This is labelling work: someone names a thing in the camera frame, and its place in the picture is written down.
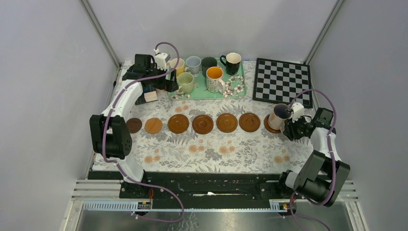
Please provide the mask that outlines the dark green mug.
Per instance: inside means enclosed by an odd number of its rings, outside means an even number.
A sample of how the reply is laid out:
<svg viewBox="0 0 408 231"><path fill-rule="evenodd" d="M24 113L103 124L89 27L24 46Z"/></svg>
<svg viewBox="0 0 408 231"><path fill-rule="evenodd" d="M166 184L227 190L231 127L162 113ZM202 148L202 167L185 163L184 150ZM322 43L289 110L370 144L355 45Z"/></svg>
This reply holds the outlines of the dark green mug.
<svg viewBox="0 0 408 231"><path fill-rule="evenodd" d="M217 59L214 57L205 57L201 60L201 71L203 77L206 77L206 72L210 67L217 67Z"/></svg>

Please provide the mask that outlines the yellow mug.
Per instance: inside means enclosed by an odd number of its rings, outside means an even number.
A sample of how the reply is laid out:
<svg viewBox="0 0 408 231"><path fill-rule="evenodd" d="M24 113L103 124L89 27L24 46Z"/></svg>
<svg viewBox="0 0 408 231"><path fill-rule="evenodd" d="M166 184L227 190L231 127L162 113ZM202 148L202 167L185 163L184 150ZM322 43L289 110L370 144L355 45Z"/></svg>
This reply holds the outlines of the yellow mug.
<svg viewBox="0 0 408 231"><path fill-rule="evenodd" d="M170 68L176 68L176 77L185 72L185 61L183 59L174 58L170 61Z"/></svg>

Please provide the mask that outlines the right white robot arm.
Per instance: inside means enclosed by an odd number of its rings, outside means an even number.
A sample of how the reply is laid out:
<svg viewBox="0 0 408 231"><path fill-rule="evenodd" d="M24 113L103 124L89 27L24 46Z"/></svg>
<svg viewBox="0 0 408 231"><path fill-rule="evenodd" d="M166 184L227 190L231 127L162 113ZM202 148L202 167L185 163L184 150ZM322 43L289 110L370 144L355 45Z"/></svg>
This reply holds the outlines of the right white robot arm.
<svg viewBox="0 0 408 231"><path fill-rule="evenodd" d="M293 122L285 121L283 134L294 141L303 137L310 139L313 152L300 172L282 172L276 185L276 192L282 198L294 192L305 196L311 203L332 206L350 173L350 166L338 157L335 148L335 130L330 126L333 111L319 108L311 119L305 116Z"/></svg>

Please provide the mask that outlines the green serving tray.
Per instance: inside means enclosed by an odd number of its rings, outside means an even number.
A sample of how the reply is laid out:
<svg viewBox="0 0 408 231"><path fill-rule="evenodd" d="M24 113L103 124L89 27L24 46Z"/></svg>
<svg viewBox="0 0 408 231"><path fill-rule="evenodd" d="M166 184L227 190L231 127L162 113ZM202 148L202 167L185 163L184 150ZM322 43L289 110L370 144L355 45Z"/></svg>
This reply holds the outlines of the green serving tray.
<svg viewBox="0 0 408 231"><path fill-rule="evenodd" d="M168 92L166 95L172 100L207 100L207 99L240 99L246 95L246 83L243 69L243 63L240 62L238 73L231 76L226 73L225 66L219 58L216 58L217 66L223 69L224 75L222 80L226 83L226 90L221 92L210 92L206 86L206 79L200 73L194 78L194 90L189 94L177 94L176 92Z"/></svg>

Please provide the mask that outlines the brown wooden coaster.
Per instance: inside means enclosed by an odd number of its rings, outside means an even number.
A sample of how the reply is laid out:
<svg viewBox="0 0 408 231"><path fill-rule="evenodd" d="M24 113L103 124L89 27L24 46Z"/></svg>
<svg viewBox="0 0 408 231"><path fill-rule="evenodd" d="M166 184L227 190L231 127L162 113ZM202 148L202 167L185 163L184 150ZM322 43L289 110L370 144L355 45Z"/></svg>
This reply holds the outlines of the brown wooden coaster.
<svg viewBox="0 0 408 231"><path fill-rule="evenodd" d="M238 119L230 113L223 113L217 118L216 125L220 131L231 133L237 128Z"/></svg>
<svg viewBox="0 0 408 231"><path fill-rule="evenodd" d="M241 129L246 132L255 132L259 129L261 121L254 113L242 114L239 118L239 125Z"/></svg>
<svg viewBox="0 0 408 231"><path fill-rule="evenodd" d="M192 121L192 128L198 134L208 134L213 130L213 119L208 115L198 115Z"/></svg>
<svg viewBox="0 0 408 231"><path fill-rule="evenodd" d="M189 120L185 115L176 114L169 118L167 125L171 132L180 134L188 129Z"/></svg>
<svg viewBox="0 0 408 231"><path fill-rule="evenodd" d="M281 133L281 128L283 126L283 119L275 115L267 115L264 119L265 128L272 133Z"/></svg>

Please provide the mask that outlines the black mug white inside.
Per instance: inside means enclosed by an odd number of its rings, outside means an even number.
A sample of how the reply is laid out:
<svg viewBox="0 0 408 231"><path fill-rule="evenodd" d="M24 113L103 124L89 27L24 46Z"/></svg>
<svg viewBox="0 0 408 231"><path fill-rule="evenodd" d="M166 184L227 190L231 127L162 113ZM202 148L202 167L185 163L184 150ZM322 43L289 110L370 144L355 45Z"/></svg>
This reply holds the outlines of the black mug white inside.
<svg viewBox="0 0 408 231"><path fill-rule="evenodd" d="M235 52L220 56L220 62L225 66L228 75L238 73L242 57Z"/></svg>

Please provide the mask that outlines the small dark wooden coaster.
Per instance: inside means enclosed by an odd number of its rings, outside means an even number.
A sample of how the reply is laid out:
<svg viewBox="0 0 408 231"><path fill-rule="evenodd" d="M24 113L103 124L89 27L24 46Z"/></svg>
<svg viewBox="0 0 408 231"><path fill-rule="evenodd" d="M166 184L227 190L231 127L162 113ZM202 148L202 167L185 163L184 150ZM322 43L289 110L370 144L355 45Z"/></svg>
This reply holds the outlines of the small dark wooden coaster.
<svg viewBox="0 0 408 231"><path fill-rule="evenodd" d="M139 118L131 118L126 122L129 133L137 133L142 127L142 121Z"/></svg>

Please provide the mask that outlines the pink mug purple inside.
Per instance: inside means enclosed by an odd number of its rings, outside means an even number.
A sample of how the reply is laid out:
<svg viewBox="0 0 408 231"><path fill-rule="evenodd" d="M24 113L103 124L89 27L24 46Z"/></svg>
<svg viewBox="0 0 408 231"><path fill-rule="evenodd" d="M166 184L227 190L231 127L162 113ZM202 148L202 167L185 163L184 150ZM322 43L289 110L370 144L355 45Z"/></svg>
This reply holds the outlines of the pink mug purple inside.
<svg viewBox="0 0 408 231"><path fill-rule="evenodd" d="M273 130L281 130L284 125L284 121L291 117L291 112L288 110L286 104L276 104L268 118L268 125Z"/></svg>

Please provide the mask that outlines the light blue mug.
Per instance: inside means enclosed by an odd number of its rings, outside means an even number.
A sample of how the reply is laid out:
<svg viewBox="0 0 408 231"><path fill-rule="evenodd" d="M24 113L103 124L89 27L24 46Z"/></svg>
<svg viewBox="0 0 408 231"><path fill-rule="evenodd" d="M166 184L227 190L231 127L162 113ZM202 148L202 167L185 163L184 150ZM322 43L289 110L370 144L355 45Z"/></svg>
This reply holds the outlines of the light blue mug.
<svg viewBox="0 0 408 231"><path fill-rule="evenodd" d="M198 56L190 56L185 61L185 72L191 73L194 77L200 75L201 58Z"/></svg>

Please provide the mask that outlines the dark base plate with blocks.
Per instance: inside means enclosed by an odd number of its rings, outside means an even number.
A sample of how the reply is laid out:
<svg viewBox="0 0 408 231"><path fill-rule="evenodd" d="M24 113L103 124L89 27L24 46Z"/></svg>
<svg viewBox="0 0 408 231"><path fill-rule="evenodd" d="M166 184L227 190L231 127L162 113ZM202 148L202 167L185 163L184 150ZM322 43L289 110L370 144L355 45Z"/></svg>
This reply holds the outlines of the dark base plate with blocks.
<svg viewBox="0 0 408 231"><path fill-rule="evenodd" d="M135 105L141 105L147 103L144 99L144 93L135 101Z"/></svg>

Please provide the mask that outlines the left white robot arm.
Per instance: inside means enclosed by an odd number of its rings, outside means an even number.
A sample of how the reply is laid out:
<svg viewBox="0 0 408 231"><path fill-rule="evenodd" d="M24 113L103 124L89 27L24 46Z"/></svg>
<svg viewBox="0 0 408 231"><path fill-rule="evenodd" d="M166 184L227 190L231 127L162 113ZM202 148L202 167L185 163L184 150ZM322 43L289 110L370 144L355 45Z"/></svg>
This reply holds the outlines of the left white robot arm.
<svg viewBox="0 0 408 231"><path fill-rule="evenodd" d="M132 138L126 122L137 99L148 88L174 92L179 87L176 72L167 66L170 56L156 52L155 56L136 54L134 64L122 76L122 83L112 102L99 115L89 120L92 147L106 163L116 165L125 182L132 183L131 192L138 198L149 193L143 181L144 169L129 156Z"/></svg>

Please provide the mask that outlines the patterned mug orange inside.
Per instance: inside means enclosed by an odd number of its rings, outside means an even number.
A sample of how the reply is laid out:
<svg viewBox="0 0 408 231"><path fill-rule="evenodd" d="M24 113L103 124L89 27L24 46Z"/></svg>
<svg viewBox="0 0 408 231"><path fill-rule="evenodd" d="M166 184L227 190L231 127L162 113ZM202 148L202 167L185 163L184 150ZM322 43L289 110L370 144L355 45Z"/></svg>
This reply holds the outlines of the patterned mug orange inside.
<svg viewBox="0 0 408 231"><path fill-rule="evenodd" d="M225 81L222 79L224 75L220 67L210 67L206 71L206 86L207 90L212 93L225 91Z"/></svg>

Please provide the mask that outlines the floral tablecloth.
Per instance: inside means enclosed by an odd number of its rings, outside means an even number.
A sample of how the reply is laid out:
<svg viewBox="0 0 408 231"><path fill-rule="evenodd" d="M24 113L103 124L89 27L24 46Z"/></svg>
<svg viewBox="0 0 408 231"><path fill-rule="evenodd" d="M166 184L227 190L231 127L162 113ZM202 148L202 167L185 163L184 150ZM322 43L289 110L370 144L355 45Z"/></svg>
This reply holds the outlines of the floral tablecloth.
<svg viewBox="0 0 408 231"><path fill-rule="evenodd" d="M263 120L273 104L252 98L256 63L243 62L246 94L240 99L172 100L165 91L158 92L158 100L135 105L128 118L146 122L158 118L160 132L150 134L142 128L132 134L129 154L146 171L161 172L225 172L225 173L281 173L288 169L299 171L310 154L309 139L291 141L282 134L269 132L260 126L255 132L237 127L231 133L213 127L208 134L197 134L192 128L181 134L168 129L167 122L175 114L183 114L190 121L199 115L216 120L223 113L239 118L254 113Z"/></svg>

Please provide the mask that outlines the small light wooden coaster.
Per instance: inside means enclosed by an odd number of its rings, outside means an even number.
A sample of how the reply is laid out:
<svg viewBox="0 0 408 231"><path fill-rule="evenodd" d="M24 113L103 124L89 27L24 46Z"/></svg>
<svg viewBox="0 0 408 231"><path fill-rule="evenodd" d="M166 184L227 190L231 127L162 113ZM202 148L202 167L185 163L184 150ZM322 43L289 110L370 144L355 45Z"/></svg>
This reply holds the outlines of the small light wooden coaster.
<svg viewBox="0 0 408 231"><path fill-rule="evenodd" d="M163 123L159 118L150 118L145 123L145 130L150 134L156 134L161 131Z"/></svg>

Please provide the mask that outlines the light wooden block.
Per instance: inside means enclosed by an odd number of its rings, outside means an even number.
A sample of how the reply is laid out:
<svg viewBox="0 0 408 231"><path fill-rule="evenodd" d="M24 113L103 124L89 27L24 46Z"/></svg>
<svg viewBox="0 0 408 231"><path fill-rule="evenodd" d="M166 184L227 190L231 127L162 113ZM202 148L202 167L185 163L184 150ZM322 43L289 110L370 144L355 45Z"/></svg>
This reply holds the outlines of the light wooden block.
<svg viewBox="0 0 408 231"><path fill-rule="evenodd" d="M157 101L158 100L157 92L151 91L144 93L144 99L147 103Z"/></svg>

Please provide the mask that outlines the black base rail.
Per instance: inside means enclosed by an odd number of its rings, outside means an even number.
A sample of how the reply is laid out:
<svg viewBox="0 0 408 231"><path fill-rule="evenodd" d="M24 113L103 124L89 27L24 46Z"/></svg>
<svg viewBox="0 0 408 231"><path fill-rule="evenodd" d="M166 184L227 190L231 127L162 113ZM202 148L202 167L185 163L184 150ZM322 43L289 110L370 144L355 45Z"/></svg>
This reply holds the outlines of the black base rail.
<svg viewBox="0 0 408 231"><path fill-rule="evenodd" d="M269 201L289 200L292 189L279 174L145 172L143 183L157 188L124 182L117 171L91 171L90 180L118 180L119 198L142 199L154 209L264 209Z"/></svg>

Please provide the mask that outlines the pale green mug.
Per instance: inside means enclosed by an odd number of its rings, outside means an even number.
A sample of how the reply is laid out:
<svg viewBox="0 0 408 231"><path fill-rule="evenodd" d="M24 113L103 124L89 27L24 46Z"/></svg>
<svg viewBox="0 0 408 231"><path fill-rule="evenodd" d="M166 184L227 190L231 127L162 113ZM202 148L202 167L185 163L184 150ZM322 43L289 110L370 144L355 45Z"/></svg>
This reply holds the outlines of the pale green mug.
<svg viewBox="0 0 408 231"><path fill-rule="evenodd" d="M176 94L190 94L194 90L194 76L184 72L177 77L178 90Z"/></svg>

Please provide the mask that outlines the black white chessboard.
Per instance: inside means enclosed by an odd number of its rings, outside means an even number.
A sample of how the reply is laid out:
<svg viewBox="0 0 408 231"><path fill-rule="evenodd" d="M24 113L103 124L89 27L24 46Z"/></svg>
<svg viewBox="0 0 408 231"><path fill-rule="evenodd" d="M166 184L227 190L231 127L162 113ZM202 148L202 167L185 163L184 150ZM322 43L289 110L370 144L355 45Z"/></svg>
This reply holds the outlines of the black white chessboard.
<svg viewBox="0 0 408 231"><path fill-rule="evenodd" d="M311 88L309 65L257 58L253 100L289 104Z"/></svg>

